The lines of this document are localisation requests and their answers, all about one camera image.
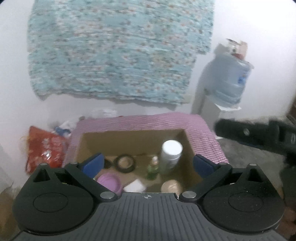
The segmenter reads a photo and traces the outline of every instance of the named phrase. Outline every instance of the concrete floor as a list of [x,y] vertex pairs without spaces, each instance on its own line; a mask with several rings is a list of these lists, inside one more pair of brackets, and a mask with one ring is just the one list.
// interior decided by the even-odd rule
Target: concrete floor
[[282,155],[241,145],[228,139],[220,139],[218,142],[233,167],[244,168],[249,163],[256,163],[276,189],[281,187],[279,173],[284,164]]

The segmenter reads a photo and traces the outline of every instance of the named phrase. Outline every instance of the blue gripper pad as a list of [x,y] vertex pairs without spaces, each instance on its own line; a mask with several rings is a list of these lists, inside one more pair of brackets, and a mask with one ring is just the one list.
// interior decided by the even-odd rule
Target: blue gripper pad
[[94,178],[104,168],[104,156],[102,153],[97,153],[81,163],[81,166],[84,174]]
[[202,177],[206,178],[217,170],[218,165],[205,158],[204,156],[197,154],[193,158],[194,170]]

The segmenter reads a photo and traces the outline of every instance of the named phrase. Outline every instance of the white bottle cap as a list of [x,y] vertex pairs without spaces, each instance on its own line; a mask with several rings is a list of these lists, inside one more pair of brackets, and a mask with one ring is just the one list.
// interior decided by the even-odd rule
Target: white bottle cap
[[170,156],[171,159],[180,157],[183,150],[183,146],[180,142],[175,140],[169,140],[163,143],[162,151]]

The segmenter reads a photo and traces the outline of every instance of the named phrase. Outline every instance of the purple plastic container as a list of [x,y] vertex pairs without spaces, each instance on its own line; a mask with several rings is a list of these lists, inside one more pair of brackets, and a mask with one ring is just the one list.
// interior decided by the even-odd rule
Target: purple plastic container
[[117,175],[113,173],[105,173],[97,179],[97,182],[108,188],[111,192],[118,196],[122,193],[122,185]]

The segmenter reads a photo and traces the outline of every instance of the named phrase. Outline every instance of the gray ribbed plate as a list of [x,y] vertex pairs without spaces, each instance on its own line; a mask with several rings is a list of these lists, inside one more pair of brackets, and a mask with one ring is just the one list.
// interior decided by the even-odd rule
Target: gray ribbed plate
[[198,206],[174,194],[123,193],[100,204],[85,224],[65,234],[36,236],[21,232],[15,241],[283,241],[275,231],[258,235],[226,232],[210,223]]

